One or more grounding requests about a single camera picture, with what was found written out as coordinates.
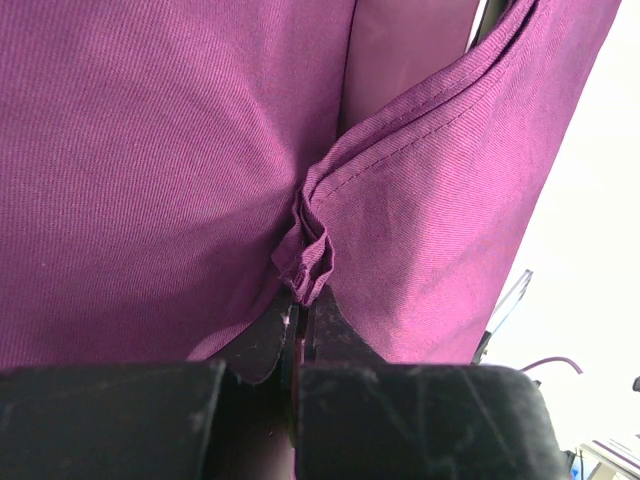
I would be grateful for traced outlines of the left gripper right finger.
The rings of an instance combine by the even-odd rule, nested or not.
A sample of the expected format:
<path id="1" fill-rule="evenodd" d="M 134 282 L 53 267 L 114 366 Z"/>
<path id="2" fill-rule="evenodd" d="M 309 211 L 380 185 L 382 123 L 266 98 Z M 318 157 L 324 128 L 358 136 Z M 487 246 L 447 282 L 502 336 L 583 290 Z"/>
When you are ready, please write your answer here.
<path id="1" fill-rule="evenodd" d="M 538 386 L 516 370 L 393 364 L 330 289 L 307 314 L 296 369 L 300 479 L 565 479 Z"/>

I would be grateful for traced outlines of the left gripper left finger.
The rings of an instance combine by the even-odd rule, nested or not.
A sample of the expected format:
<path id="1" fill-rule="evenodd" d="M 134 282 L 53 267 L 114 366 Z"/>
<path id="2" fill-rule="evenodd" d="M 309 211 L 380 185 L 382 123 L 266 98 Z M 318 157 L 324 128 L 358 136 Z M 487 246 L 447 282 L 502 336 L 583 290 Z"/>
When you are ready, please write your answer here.
<path id="1" fill-rule="evenodd" d="M 5 479 L 289 479 L 280 293 L 212 358 L 17 368 L 1 375 Z"/>

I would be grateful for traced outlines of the purple surgical drape cloth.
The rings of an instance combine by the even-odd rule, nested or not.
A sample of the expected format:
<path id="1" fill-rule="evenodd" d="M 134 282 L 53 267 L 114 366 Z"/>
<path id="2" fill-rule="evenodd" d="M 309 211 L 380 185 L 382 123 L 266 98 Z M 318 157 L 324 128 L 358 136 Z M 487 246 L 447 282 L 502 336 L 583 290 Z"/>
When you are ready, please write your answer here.
<path id="1" fill-rule="evenodd" d="M 5 1 L 1 366 L 204 360 L 329 288 L 471 360 L 615 1 Z"/>

